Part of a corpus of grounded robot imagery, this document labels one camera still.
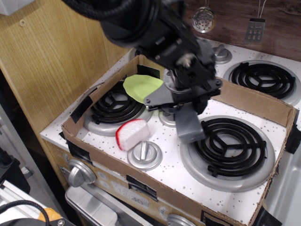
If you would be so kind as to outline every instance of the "metal spatula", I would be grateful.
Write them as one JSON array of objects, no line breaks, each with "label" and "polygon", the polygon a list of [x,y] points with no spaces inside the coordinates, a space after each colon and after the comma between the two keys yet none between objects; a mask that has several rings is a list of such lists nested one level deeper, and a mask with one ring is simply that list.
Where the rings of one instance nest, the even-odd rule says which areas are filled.
[{"label": "metal spatula", "polygon": [[259,15],[260,3],[261,3],[261,1],[259,0],[257,18],[251,18],[249,21],[248,29],[246,31],[246,36],[245,36],[245,42],[247,43],[259,43],[262,41],[263,31],[265,27],[265,19],[261,19],[261,15],[266,1],[267,0],[264,0],[261,13]]}]

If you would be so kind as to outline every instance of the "sponge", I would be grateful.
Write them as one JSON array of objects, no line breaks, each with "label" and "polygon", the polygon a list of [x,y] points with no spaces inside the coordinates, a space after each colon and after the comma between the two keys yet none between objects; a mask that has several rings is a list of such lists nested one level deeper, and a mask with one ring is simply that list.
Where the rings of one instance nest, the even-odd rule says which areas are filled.
[{"label": "sponge", "polygon": [[146,120],[133,119],[123,124],[116,131],[116,142],[120,150],[129,151],[149,135],[150,130]]}]

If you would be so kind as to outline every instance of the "green plate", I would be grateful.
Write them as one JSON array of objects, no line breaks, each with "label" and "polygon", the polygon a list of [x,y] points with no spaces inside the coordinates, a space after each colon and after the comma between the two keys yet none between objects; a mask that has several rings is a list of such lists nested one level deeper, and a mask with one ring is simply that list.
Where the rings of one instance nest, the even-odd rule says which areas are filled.
[{"label": "green plate", "polygon": [[143,104],[143,100],[162,84],[161,79],[149,75],[135,74],[125,79],[123,87],[130,97]]}]

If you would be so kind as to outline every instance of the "oven door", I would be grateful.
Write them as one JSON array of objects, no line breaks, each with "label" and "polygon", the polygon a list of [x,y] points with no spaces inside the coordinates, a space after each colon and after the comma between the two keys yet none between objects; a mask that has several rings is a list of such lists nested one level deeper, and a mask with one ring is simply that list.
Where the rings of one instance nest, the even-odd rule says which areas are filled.
[{"label": "oven door", "polygon": [[67,202],[94,226],[153,226],[127,206],[92,184],[70,186]]}]

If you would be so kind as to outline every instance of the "black wire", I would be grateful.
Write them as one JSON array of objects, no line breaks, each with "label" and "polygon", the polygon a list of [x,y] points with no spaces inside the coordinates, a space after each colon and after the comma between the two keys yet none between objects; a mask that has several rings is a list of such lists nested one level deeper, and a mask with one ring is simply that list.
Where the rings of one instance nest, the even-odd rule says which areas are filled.
[{"label": "black wire", "polygon": [[80,0],[62,0],[67,6],[77,13],[94,20],[106,20],[124,14],[134,6],[136,0],[122,0],[122,3],[110,10],[98,10],[94,6]]},{"label": "black wire", "polygon": [[37,203],[29,201],[29,200],[18,200],[18,201],[14,201],[14,202],[4,204],[4,205],[0,206],[0,214],[7,211],[9,208],[19,206],[19,205],[30,205],[30,206],[33,206],[33,207],[37,208],[44,215],[46,226],[50,225],[48,215],[47,215],[46,211],[43,209],[43,207],[41,207]]}]

